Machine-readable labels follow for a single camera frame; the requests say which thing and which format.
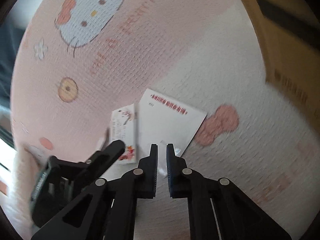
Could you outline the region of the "white envelope red text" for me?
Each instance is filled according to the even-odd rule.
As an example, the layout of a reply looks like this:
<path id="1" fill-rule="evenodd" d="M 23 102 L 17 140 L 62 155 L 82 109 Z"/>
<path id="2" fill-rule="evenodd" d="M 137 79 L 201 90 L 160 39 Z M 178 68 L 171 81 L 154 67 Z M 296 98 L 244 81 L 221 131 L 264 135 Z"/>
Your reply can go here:
<path id="1" fill-rule="evenodd" d="M 157 91 L 147 89 L 137 106 L 139 156 L 148 155 L 150 146 L 158 146 L 159 159 L 166 157 L 167 144 L 182 156 L 207 113 Z"/>

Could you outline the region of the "brown cardboard box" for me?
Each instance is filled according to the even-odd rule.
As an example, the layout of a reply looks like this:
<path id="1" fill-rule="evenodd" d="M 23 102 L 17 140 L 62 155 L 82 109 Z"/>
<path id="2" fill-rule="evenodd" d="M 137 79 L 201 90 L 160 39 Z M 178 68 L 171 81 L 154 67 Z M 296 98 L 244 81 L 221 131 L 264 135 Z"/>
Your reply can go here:
<path id="1" fill-rule="evenodd" d="M 319 21 L 304 0 L 241 0 L 256 33 L 266 81 L 319 130 Z"/>

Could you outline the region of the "pink Hello Kitty bedsheet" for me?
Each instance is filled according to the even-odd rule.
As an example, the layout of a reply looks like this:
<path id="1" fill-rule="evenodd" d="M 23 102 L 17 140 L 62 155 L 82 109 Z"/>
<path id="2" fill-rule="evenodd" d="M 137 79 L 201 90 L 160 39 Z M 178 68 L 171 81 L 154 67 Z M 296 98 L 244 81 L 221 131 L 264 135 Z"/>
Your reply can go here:
<path id="1" fill-rule="evenodd" d="M 229 178 L 303 236 L 319 212 L 319 136 L 266 84 L 241 0 L 43 0 L 10 91 L 17 155 L 5 211 L 20 237 L 36 229 L 28 197 L 40 163 L 86 160 L 112 111 L 147 89 L 207 113 L 183 154 L 191 168 Z"/>

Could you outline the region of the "dark blue curtain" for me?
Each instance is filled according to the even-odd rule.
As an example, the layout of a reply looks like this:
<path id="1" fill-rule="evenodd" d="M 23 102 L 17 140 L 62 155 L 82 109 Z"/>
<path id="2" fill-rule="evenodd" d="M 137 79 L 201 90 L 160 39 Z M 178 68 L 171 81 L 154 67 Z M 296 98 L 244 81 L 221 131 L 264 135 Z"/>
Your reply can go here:
<path id="1" fill-rule="evenodd" d="M 24 30 L 16 28 L 11 21 L 1 24 L 0 78 L 1 106 L 10 108 L 10 91 L 16 55 Z"/>

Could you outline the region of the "small floral card packet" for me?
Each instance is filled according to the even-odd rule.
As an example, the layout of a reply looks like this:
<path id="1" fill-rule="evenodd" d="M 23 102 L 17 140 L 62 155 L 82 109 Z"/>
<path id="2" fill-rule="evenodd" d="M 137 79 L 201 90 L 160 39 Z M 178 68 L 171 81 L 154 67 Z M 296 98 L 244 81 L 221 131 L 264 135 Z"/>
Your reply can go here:
<path id="1" fill-rule="evenodd" d="M 97 149 L 102 150 L 109 143 L 121 140 L 125 144 L 125 152 L 118 158 L 116 164 L 134 164 L 137 159 L 136 130 L 135 105 L 116 109 L 111 113 L 106 134 L 98 140 Z"/>

